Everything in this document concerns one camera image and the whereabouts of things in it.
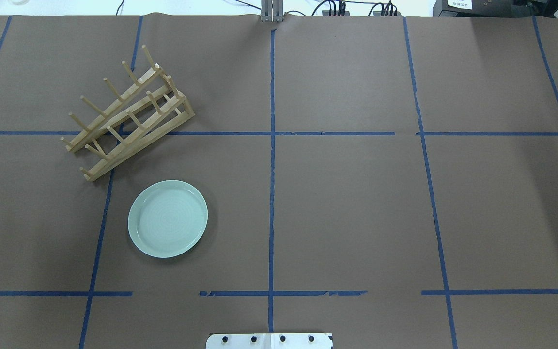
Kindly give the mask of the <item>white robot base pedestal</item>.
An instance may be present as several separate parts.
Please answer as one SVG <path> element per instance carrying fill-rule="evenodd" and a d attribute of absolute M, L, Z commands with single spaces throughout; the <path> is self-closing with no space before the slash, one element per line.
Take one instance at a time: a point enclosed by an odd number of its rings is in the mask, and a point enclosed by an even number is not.
<path fill-rule="evenodd" d="M 331 333 L 226 333 L 210 335 L 206 349 L 332 349 Z"/>

